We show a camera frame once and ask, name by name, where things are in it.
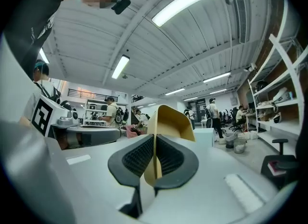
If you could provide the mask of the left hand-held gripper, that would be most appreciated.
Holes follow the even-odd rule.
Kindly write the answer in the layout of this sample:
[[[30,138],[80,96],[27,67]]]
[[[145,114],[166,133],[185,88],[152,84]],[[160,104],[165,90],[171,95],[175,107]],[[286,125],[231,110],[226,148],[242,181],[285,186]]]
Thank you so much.
[[[120,138],[118,128],[82,125],[76,114],[41,95],[30,122],[44,137],[55,139],[62,150],[104,145]]]

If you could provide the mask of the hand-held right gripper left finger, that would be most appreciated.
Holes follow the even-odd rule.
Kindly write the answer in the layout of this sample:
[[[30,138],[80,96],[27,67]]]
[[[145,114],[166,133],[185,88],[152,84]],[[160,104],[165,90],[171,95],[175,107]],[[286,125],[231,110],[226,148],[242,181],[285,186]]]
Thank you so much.
[[[153,155],[154,136],[149,134],[145,137],[138,136],[136,142],[116,151],[108,159],[108,169],[116,181],[134,189],[131,202],[120,211],[136,219],[142,214],[140,178]]]

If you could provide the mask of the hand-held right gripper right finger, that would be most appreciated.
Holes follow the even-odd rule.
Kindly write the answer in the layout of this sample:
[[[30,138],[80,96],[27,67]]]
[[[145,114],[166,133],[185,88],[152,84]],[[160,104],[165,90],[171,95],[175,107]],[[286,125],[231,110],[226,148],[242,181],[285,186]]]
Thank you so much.
[[[194,152],[163,135],[156,136],[156,157],[162,173],[162,177],[155,181],[156,195],[160,190],[180,188],[190,181],[199,167],[199,160]]]

